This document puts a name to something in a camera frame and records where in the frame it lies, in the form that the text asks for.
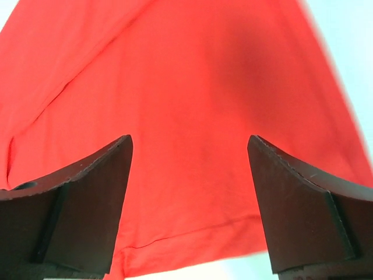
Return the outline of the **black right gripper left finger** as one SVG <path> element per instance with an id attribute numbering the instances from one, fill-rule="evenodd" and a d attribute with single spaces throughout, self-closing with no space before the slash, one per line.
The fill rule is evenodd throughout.
<path id="1" fill-rule="evenodd" d="M 1 278 L 102 279 L 109 273 L 132 152 L 132 138 L 122 136 L 1 191 Z"/>

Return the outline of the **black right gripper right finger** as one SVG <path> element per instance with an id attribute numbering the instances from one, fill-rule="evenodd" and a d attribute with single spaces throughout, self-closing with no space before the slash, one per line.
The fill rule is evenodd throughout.
<path id="1" fill-rule="evenodd" d="M 257 135 L 247 149 L 273 273 L 280 279 L 371 279 L 372 190 Z"/>

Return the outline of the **red tank top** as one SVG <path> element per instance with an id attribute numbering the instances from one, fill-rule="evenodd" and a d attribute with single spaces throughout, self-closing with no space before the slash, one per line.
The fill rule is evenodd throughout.
<path id="1" fill-rule="evenodd" d="M 372 186 L 298 1 L 19 1 L 1 31 L 1 187 L 126 134 L 133 160 L 107 279 L 265 251 L 253 134 Z"/>

